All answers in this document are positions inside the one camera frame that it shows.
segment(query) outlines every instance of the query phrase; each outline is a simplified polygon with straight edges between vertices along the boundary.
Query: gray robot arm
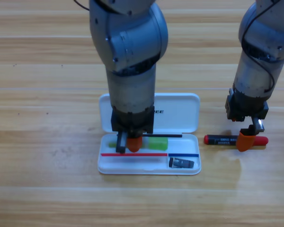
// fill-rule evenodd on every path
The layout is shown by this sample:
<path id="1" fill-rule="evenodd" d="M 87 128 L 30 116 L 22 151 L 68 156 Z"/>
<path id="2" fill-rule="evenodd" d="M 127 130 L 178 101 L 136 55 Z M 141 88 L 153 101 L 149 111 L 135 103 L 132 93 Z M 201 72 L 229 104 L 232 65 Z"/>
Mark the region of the gray robot arm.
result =
<path id="1" fill-rule="evenodd" d="M 153 132 L 156 62 L 168 44 L 166 22 L 154 2 L 89 0 L 92 39 L 106 67 L 112 129 L 123 144 L 127 137 Z"/>
<path id="2" fill-rule="evenodd" d="M 242 54 L 227 97 L 228 119 L 253 121 L 244 136 L 264 131 L 262 119 L 268 112 L 270 98 L 284 65 L 284 0 L 256 0 L 240 25 Z"/>

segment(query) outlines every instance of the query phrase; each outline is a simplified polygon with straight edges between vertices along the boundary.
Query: marker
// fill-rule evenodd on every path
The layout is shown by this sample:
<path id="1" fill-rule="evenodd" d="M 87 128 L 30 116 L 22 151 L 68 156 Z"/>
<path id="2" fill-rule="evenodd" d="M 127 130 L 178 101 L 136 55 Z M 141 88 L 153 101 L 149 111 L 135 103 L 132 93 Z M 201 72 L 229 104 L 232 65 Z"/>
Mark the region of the marker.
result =
<path id="1" fill-rule="evenodd" d="M 231 145 L 235 146 L 238 136 L 226 135 L 206 135 L 204 136 L 204 143 L 207 145 Z M 256 136 L 253 146 L 266 146 L 268 138 L 265 136 Z"/>

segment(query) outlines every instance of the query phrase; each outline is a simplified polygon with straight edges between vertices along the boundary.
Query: wood grain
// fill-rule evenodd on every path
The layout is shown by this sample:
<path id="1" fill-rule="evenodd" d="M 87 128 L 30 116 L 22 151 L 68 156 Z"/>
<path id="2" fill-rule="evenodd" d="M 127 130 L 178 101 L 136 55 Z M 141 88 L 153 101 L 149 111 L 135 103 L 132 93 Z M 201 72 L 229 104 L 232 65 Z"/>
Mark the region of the wood grain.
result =
<path id="1" fill-rule="evenodd" d="M 0 227 L 284 227 L 284 70 L 268 101 L 266 148 L 206 146 L 225 100 L 253 0 L 158 0 L 169 47 L 157 92 L 200 96 L 197 176 L 109 176 L 97 170 L 105 68 L 88 12 L 72 0 L 0 0 Z"/>

